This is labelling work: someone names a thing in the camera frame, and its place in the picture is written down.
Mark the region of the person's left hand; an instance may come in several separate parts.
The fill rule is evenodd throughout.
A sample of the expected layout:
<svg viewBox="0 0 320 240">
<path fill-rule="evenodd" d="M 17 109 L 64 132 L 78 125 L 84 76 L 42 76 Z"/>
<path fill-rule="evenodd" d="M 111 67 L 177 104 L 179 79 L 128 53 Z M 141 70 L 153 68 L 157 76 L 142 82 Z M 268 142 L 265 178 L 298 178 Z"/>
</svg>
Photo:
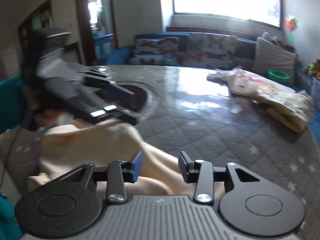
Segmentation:
<svg viewBox="0 0 320 240">
<path fill-rule="evenodd" d="M 30 128 L 34 131 L 39 128 L 49 127 L 58 122 L 61 116 L 69 114 L 69 112 L 60 109 L 47 109 L 42 112 L 38 112 L 39 106 L 31 106 L 32 109 L 32 122 Z"/>
</svg>

